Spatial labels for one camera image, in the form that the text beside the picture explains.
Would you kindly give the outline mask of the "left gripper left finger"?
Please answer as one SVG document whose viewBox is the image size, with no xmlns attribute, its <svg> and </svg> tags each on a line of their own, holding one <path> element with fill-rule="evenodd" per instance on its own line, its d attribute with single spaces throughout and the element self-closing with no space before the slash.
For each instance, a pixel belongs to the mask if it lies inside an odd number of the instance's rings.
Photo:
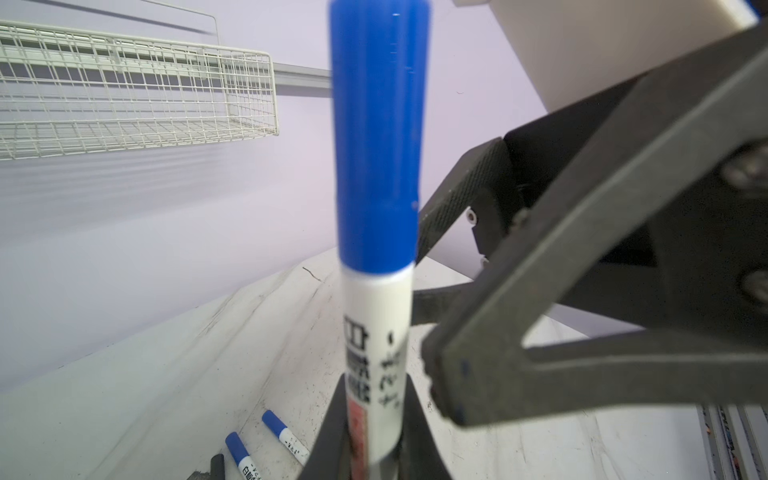
<svg viewBox="0 0 768 480">
<path fill-rule="evenodd" d="M 350 479 L 350 443 L 344 374 L 339 378 L 309 459 L 298 479 Z"/>
</svg>

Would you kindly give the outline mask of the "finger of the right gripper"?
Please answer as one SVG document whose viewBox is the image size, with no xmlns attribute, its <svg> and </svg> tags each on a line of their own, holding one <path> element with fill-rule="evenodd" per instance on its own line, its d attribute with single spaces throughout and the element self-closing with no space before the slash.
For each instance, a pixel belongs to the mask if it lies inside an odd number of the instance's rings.
<svg viewBox="0 0 768 480">
<path fill-rule="evenodd" d="M 421 354 L 460 426 L 624 404 L 767 401 L 767 30 L 634 78 L 581 150 L 620 171 L 622 219 L 596 254 L 556 244 L 555 281 L 519 286 L 496 250 L 425 290 Z"/>
<path fill-rule="evenodd" d="M 555 246 L 568 242 L 579 254 L 596 254 L 635 225 L 622 219 L 620 171 L 589 167 L 581 150 L 631 92 L 630 79 L 465 153 L 419 214 L 418 259 L 424 259 L 467 210 L 475 216 L 479 252 L 525 267 L 519 286 L 541 286 L 553 295 L 555 281 L 543 269 Z"/>
</svg>

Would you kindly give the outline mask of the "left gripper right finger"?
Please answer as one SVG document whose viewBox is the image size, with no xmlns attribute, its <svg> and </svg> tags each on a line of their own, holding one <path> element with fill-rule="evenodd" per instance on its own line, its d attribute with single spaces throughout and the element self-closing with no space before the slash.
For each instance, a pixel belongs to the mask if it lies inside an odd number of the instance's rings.
<svg viewBox="0 0 768 480">
<path fill-rule="evenodd" d="M 409 375 L 406 376 L 403 427 L 398 453 L 398 478 L 451 480 Z"/>
</svg>

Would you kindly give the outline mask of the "white marker pen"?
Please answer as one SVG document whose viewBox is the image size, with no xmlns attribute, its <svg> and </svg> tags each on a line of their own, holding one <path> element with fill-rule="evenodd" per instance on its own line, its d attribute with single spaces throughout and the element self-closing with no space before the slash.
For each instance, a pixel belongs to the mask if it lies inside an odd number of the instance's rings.
<svg viewBox="0 0 768 480">
<path fill-rule="evenodd" d="M 210 459 L 209 470 L 207 472 L 194 471 L 187 480 L 225 480 L 225 460 L 224 455 L 219 453 Z"/>
<path fill-rule="evenodd" d="M 228 434 L 225 444 L 244 480 L 262 480 L 260 472 L 237 432 Z"/>
<path fill-rule="evenodd" d="M 346 409 L 354 479 L 393 479 L 403 429 L 431 5 L 329 5 Z"/>
<path fill-rule="evenodd" d="M 262 422 L 299 464 L 305 466 L 309 459 L 310 451 L 287 425 L 272 410 L 266 410 L 263 413 Z"/>
</svg>

